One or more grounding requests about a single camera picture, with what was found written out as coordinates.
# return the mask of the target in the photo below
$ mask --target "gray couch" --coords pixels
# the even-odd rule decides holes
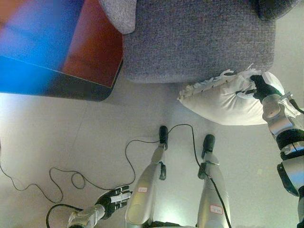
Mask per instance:
[[[195,82],[274,59],[275,22],[300,0],[100,0],[123,34],[126,77]]]

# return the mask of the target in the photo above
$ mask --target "couch armrest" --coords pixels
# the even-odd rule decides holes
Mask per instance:
[[[135,30],[136,0],[99,0],[110,22],[122,34]]]
[[[301,0],[259,0],[258,15],[262,20],[279,19]]]

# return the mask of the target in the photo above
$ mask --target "white tile floor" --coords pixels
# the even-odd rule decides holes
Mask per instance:
[[[303,9],[301,4],[278,21],[272,69],[300,105],[304,88]],[[178,91],[173,84],[130,83],[122,72],[111,96],[100,103],[0,94],[1,164],[20,180],[17,186],[38,183],[53,199],[58,199],[59,192],[48,177],[51,166],[78,170],[100,186],[113,187],[132,180],[124,157],[129,140],[155,140],[160,125],[170,128],[188,123],[194,126],[198,151],[206,134],[216,136],[214,153],[221,161],[230,194],[233,227],[295,227],[297,198],[284,190],[277,175],[276,165],[281,161],[267,126],[212,123],[179,104]],[[130,145],[128,153],[138,175],[149,163],[155,146]],[[202,187],[197,171],[190,129],[180,127],[170,134],[168,178],[159,185],[156,220],[195,225]],[[68,174],[55,171],[54,178],[65,193],[63,202],[77,207],[94,204],[104,192],[90,185],[77,190]],[[3,174],[0,184],[0,227],[46,226],[45,216],[52,204],[37,189],[17,192]],[[51,226],[65,227],[70,212],[65,208],[55,210]],[[121,228],[123,219],[121,210],[98,227]]]

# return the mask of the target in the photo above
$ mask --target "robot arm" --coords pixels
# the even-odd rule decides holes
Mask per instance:
[[[118,188],[102,195],[97,203],[81,212],[73,212],[67,228],[93,228],[100,219],[108,219],[117,209],[127,205],[131,197],[129,186]]]
[[[263,119],[280,149],[282,162],[277,166],[285,189],[299,197],[298,228],[304,227],[304,130],[298,121],[289,115],[290,102],[296,110],[303,111],[296,105],[291,93],[284,96],[273,87],[266,76],[251,76],[256,84],[254,98],[263,105]]]

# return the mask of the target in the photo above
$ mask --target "label sticker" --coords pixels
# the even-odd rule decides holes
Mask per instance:
[[[210,212],[222,215],[223,208],[218,205],[210,205]]]
[[[139,187],[138,188],[138,192],[146,193],[147,191],[148,191],[148,188],[146,188],[146,187]]]

